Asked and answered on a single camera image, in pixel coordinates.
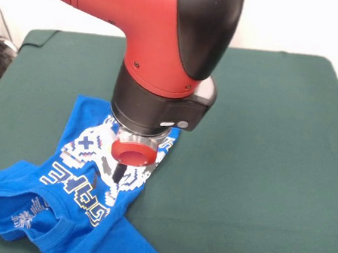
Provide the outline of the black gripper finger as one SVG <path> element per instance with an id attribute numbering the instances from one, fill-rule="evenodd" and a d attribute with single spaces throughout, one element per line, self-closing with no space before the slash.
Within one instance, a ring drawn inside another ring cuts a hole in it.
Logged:
<path id="1" fill-rule="evenodd" d="M 112 176 L 113 181 L 118 185 L 124 174 L 125 174 L 125 165 L 118 163 L 116 168 L 114 169 L 114 173 Z"/>

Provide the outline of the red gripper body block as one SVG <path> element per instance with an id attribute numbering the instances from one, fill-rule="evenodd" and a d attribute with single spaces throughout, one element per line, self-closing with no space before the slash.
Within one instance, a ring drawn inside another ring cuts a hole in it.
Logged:
<path id="1" fill-rule="evenodd" d="M 142 143 L 116 140 L 112 144 L 111 155 L 123 165 L 144 167 L 155 162 L 157 151 Z"/>

